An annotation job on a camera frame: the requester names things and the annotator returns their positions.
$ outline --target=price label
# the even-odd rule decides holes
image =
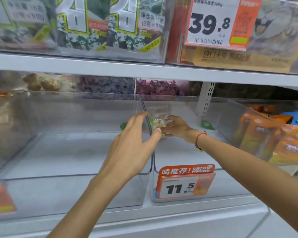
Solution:
[[[15,212],[16,207],[6,190],[4,184],[0,183],[0,214]]]
[[[206,195],[215,174],[214,164],[166,166],[159,171],[156,198]]]
[[[262,0],[192,0],[185,45],[246,50]]]
[[[192,196],[199,177],[179,177],[163,179],[159,198]]]

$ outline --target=shelf bracket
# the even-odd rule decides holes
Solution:
[[[214,82],[203,82],[202,84],[199,101],[195,110],[195,113],[202,119],[204,119],[207,114],[207,109],[211,102],[214,86]]]

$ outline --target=white shelf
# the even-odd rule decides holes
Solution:
[[[0,53],[0,70],[298,87],[298,75]]]

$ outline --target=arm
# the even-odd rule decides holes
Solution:
[[[167,136],[177,136],[195,144],[201,133],[190,128],[177,116],[167,128],[161,128]],[[200,135],[198,146],[213,157],[249,192],[269,206],[298,232],[298,180],[285,171],[245,151],[222,143],[207,135]]]
[[[111,143],[98,175],[47,238],[87,238],[111,200],[143,170],[161,138],[158,128],[149,140],[142,142],[141,126],[146,116],[147,112],[142,112],[131,117]]]

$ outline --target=barcode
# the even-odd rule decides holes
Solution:
[[[223,43],[222,40],[199,38],[199,37],[196,37],[194,39],[194,42],[195,43],[203,43],[203,44],[213,44],[213,45],[222,45],[222,43]]]

